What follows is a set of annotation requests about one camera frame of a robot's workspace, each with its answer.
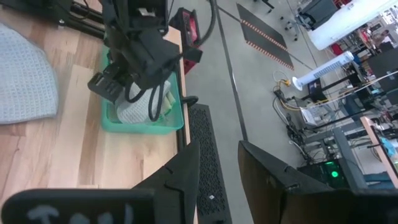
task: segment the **crumpled cloth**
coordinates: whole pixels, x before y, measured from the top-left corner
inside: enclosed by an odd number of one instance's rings
[[[166,80],[164,83],[164,89],[162,93],[163,99],[170,91],[170,88],[171,88],[171,83]],[[130,89],[130,98],[136,96],[140,91],[141,89],[135,83],[133,83]],[[159,91],[160,87],[158,86],[154,95],[154,100],[152,101],[153,116],[155,116],[156,114],[157,102],[159,99]],[[151,93],[152,89],[148,89],[143,94],[143,96],[135,103],[129,103],[123,99],[120,101],[120,103],[116,103],[116,112],[118,114],[120,122],[124,124],[150,122],[148,115],[148,104]]]
[[[0,23],[0,124],[53,117],[57,75],[45,52]]]

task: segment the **black rubber mat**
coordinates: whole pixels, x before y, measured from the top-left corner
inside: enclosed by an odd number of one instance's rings
[[[200,143],[200,179],[197,198],[199,224],[230,224],[223,174],[207,105],[195,104],[188,110],[190,134]]]
[[[281,49],[267,38],[263,38],[261,34],[252,28],[244,24],[241,24],[241,27],[246,43],[287,68],[294,70],[292,59],[286,50]]]
[[[253,29],[255,29],[257,32],[264,34],[266,37],[274,40],[274,42],[277,42],[279,45],[281,45],[280,47],[282,47],[284,50],[287,50],[286,42],[282,34],[278,33],[274,28],[267,25],[265,22],[260,20],[257,16],[249,12],[240,4],[236,5],[238,7],[239,16],[242,20],[241,22],[246,22],[247,24],[252,25],[254,27]]]

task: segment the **white tube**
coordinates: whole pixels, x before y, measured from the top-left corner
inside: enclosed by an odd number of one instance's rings
[[[327,63],[324,63],[318,68],[312,70],[310,73],[304,75],[303,77],[300,78],[293,77],[292,79],[293,84],[296,87],[296,89],[302,91],[304,85],[316,80],[317,78],[326,75],[331,71],[334,71],[336,68],[342,67],[343,65],[347,64],[348,62],[351,62],[352,60],[354,60],[353,54],[349,51],[344,52],[343,54],[331,59]]]
[[[309,31],[308,36],[318,50],[323,50],[396,3],[397,0],[353,0],[320,27]]]

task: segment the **gray floor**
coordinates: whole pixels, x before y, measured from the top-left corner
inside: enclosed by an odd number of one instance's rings
[[[272,73],[281,70],[289,77],[299,77],[309,72],[309,68],[315,68],[329,58],[326,52],[318,51],[312,45],[306,34],[301,34],[299,40],[294,42],[292,35],[285,32],[279,17],[292,17],[290,7],[297,7],[297,0],[288,1],[289,3],[287,0],[270,0],[275,6],[271,14],[266,14],[269,8],[261,1],[218,0],[218,5],[238,18],[236,3],[243,5],[280,32],[285,38],[289,52],[300,60],[299,62],[292,57],[295,67],[293,72],[261,54],[245,43],[239,22],[220,11],[248,139],[263,150],[297,167],[302,163],[302,158],[297,149],[289,144],[284,124],[272,109],[272,87],[275,86]],[[210,23],[208,2],[175,0],[171,15],[174,15],[179,7],[197,10],[200,30],[204,33]],[[202,50],[204,53],[200,64],[186,77],[188,95],[196,95],[199,97],[199,103],[210,106],[233,223],[250,224],[252,218],[241,185],[237,159],[238,141],[242,140],[243,136],[218,23]],[[336,79],[336,75],[329,75],[324,82],[331,83]],[[306,92],[299,93],[293,87],[284,88],[284,92],[289,96],[306,95]]]

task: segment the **wooden tabletop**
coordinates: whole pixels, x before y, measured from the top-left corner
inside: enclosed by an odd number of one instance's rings
[[[392,183],[394,184],[394,187],[398,189],[398,177],[396,173],[394,172],[395,167],[391,165],[389,162],[390,158],[388,158],[387,154],[384,152],[384,149],[379,145],[379,141],[377,140],[377,136],[375,135],[374,131],[372,130],[372,126],[374,125],[373,121],[371,121],[369,118],[363,116],[361,118],[362,125],[364,126],[369,138],[372,141],[372,145],[375,146],[374,148],[376,149],[377,154],[380,157],[381,162],[384,164],[386,167],[387,173],[389,177],[392,180]]]
[[[101,10],[97,0],[89,4]],[[176,155],[175,132],[154,136],[102,130],[100,97],[87,88],[100,69],[101,40],[7,8],[0,12],[0,22],[45,50],[58,75],[60,96],[55,118],[0,126],[0,205],[25,189],[130,189]],[[181,49],[178,30],[170,27],[165,38]],[[186,105],[183,112],[189,143]]]

